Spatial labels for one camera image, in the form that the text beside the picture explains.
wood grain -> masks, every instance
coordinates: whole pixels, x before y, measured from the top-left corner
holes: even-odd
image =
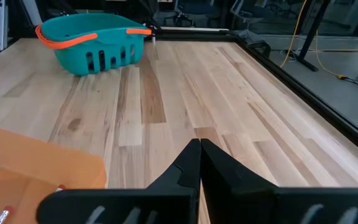
[[[191,138],[277,185],[358,186],[358,148],[234,43],[146,43],[80,78],[21,39],[0,54],[0,128],[103,157],[108,187],[148,186]]]

wooden tabletop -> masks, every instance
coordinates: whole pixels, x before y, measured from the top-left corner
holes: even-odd
[[[192,138],[280,186],[358,186],[358,148],[234,43],[146,43],[79,78],[21,39],[0,53],[0,128],[103,157],[112,188],[148,186]]]

orange basket handle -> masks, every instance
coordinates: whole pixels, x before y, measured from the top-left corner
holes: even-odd
[[[127,34],[143,34],[143,35],[151,35],[152,30],[150,29],[127,29]]]
[[[51,49],[56,49],[56,50],[57,49],[65,49],[65,48],[72,47],[74,45],[86,42],[88,40],[94,40],[94,39],[98,38],[98,35],[94,33],[94,34],[86,34],[84,36],[77,37],[72,40],[56,42],[56,41],[48,40],[42,35],[41,25],[38,25],[37,28],[35,28],[35,33],[37,34],[38,39],[40,39],[41,42],[43,42],[47,47],[49,47]]]

teal plastic basket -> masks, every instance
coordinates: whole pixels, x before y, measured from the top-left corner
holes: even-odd
[[[75,14],[50,19],[35,30],[64,69],[87,75],[137,63],[151,30],[114,14]]]

yellow cable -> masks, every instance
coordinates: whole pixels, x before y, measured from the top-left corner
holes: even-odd
[[[316,30],[316,57],[317,57],[317,61],[320,64],[321,68],[323,68],[326,72],[330,73],[331,75],[334,75],[336,78],[338,79],[343,79],[343,78],[347,78],[347,76],[345,75],[341,75],[341,74],[337,74],[334,73],[330,70],[328,70],[326,67],[324,67],[324,65],[321,63],[320,58],[318,57],[318,30]]]
[[[287,62],[288,56],[290,55],[291,48],[292,48],[292,44],[293,44],[293,40],[295,39],[296,30],[298,30],[299,20],[300,20],[300,18],[301,18],[301,15],[302,15],[302,12],[303,12],[303,8],[305,7],[305,4],[306,4],[307,1],[308,1],[308,0],[305,0],[305,1],[303,2],[303,5],[302,5],[302,7],[301,7],[301,11],[299,12],[299,15],[298,15],[298,20],[296,21],[295,30],[293,31],[290,48],[288,49],[287,55],[285,56],[285,59],[284,59],[283,63],[280,65],[280,68],[283,67],[283,65],[285,64],[285,62]]]

